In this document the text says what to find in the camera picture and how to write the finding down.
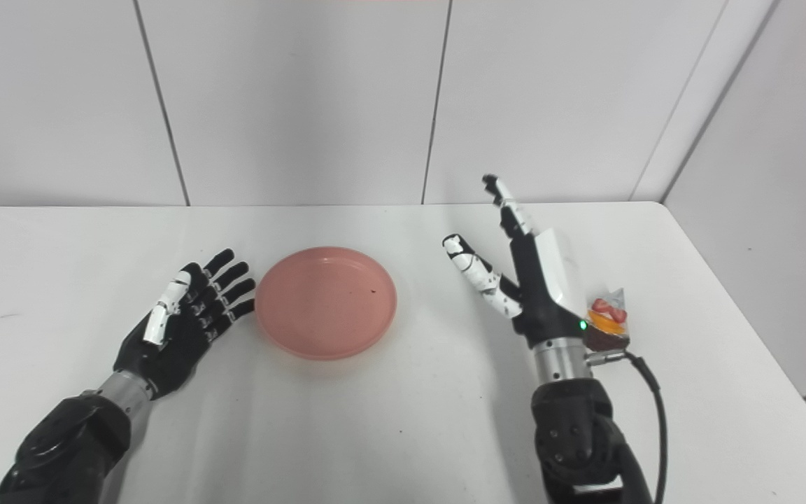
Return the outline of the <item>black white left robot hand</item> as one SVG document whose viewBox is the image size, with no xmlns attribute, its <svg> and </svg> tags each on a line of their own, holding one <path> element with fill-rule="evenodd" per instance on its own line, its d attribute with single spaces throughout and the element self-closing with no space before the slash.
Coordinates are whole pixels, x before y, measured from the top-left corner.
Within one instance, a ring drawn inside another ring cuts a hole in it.
<svg viewBox="0 0 806 504">
<path fill-rule="evenodd" d="M 233 249 L 205 265 L 189 262 L 124 338 L 113 370 L 143 381 L 153 400 L 176 392 L 211 345 L 255 311 L 255 287 L 249 265 Z"/>
</svg>

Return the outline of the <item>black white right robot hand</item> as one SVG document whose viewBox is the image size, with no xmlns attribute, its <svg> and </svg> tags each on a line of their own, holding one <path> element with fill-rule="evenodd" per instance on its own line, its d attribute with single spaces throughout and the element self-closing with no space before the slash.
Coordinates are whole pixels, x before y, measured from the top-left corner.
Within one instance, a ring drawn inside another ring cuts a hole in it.
<svg viewBox="0 0 806 504">
<path fill-rule="evenodd" d="M 442 240 L 446 255 L 483 300 L 511 320 L 529 347 L 582 338 L 588 328 L 586 295 L 567 235 L 556 227 L 540 232 L 499 176 L 486 174 L 482 182 L 499 210 L 517 278 L 493 268 L 460 234 Z"/>
</svg>

